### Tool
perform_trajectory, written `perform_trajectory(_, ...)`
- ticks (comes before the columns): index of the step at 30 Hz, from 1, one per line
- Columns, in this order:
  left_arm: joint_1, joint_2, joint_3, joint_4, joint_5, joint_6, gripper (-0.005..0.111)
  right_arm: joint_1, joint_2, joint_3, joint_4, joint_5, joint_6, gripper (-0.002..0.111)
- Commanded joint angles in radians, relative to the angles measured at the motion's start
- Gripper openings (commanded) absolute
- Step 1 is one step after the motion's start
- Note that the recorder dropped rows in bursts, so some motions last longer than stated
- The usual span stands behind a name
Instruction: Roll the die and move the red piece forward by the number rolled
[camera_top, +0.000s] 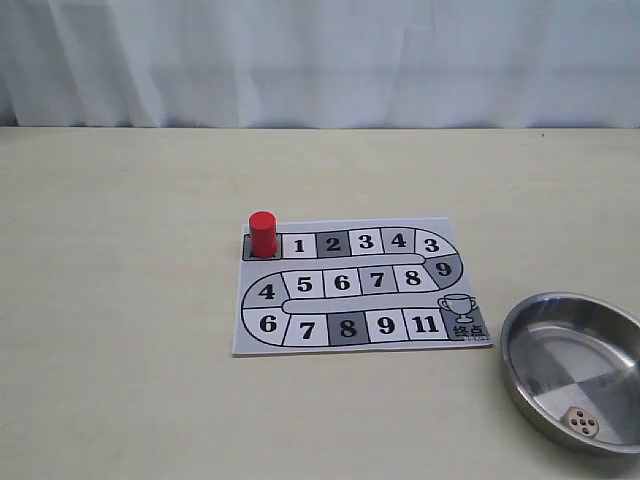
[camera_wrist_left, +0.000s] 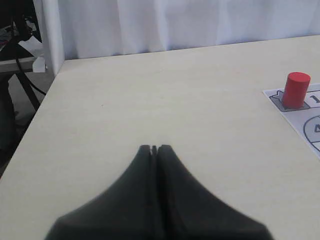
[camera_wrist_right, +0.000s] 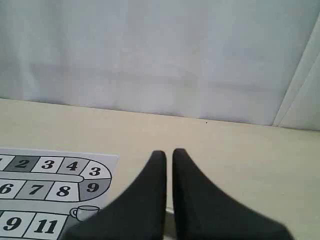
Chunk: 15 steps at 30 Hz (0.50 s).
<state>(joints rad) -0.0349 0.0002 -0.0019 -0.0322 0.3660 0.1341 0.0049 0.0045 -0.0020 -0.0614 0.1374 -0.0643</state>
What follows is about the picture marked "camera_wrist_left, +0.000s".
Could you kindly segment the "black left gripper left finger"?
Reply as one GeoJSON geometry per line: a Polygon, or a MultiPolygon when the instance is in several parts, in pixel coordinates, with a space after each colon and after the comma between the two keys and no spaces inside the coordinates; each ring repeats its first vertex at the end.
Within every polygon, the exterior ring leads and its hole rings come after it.
{"type": "Polygon", "coordinates": [[[155,240],[150,146],[139,147],[123,174],[103,193],[59,217],[48,240],[155,240]]]}

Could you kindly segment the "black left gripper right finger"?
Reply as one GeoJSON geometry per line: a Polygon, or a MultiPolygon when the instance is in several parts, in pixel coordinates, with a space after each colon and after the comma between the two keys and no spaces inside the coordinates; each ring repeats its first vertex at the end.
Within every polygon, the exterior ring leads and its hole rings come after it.
{"type": "Polygon", "coordinates": [[[156,180],[168,240],[271,240],[268,228],[207,190],[170,145],[156,152],[156,180]]]}

